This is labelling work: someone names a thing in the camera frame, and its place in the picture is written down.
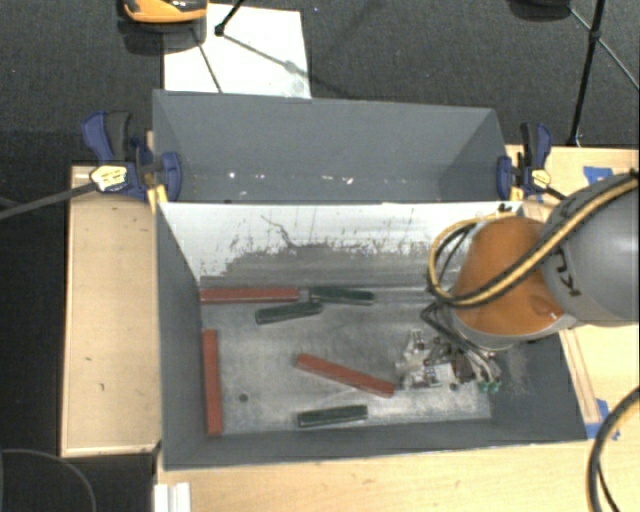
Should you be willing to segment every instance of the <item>red block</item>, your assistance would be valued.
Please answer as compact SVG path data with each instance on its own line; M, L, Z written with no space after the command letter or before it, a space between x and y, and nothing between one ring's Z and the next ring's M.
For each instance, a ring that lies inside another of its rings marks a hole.
M218 369L218 333L202 331L202 361L204 367L204 389L206 397L207 433L222 434L222 389Z
M300 354L298 356L296 368L383 398L391 398L395 391L395 386L392 382L357 372L346 366L340 366L309 354Z
M208 288L200 291L202 304L295 302L299 298L297 288Z

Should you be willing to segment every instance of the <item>sticker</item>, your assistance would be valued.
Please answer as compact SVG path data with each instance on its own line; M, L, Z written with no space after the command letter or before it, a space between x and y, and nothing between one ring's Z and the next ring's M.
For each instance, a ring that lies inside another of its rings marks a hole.
M123 165L102 165L89 174L100 192L119 192L128 185L127 168Z
M603 180L609 176L613 176L613 170L608 167L583 167L583 173L589 185L593 185L600 180Z

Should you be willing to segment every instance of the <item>black floor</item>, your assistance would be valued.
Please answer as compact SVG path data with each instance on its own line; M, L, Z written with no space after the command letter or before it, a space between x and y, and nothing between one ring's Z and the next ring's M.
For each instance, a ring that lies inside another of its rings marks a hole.
M315 97L492 107L509 143L520 142L522 121L545 123L557 144L569 136L588 35L574 16L536 18L507 0L247 5L302 10ZM594 5L572 3L588 23ZM116 0L3 3L1 198L29 201L66 188L72 163L91 159L79 123L95 110L128 110L133 131L151 127L150 92L161 86L160 41L130 32L118 11ZM638 27L637 0L607 2L602 37L636 82ZM638 147L638 92L601 48L580 131L583 145ZM64 285L65 208L0 221L2 448L57 451ZM80 467L99 510L149 507L143 497L148 457ZM3 510L29 509L7 501L10 493L5 489Z

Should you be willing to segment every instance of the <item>yellow label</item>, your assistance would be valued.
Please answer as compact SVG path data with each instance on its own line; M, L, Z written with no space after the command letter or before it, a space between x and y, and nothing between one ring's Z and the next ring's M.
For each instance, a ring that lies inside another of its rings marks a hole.
M535 169L531 171L531 178L533 179L533 184L539 188L547 188L549 183L551 183L551 176L544 169Z
M509 194L509 201L522 201L524 199L524 192L517 187L511 187L511 193Z
M127 185L127 168L121 165L101 165L89 176L101 192L115 192Z

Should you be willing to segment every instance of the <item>clamp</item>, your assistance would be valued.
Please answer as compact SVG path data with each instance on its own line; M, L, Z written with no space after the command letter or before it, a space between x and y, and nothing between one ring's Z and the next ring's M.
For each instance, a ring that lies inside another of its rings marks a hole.
M175 152L163 153L154 162L144 141L129 138L128 112L98 111L82 122L82 138L100 166L91 174L99 192L123 194L140 201L147 191L164 185L169 201L176 201L182 186L182 168Z
M498 159L496 185L500 199L519 200L544 193L558 197L559 193L549 187L551 176L544 168L551 154L551 132L540 123L535 127L522 123L520 130L524 153L518 153L517 166L508 156Z

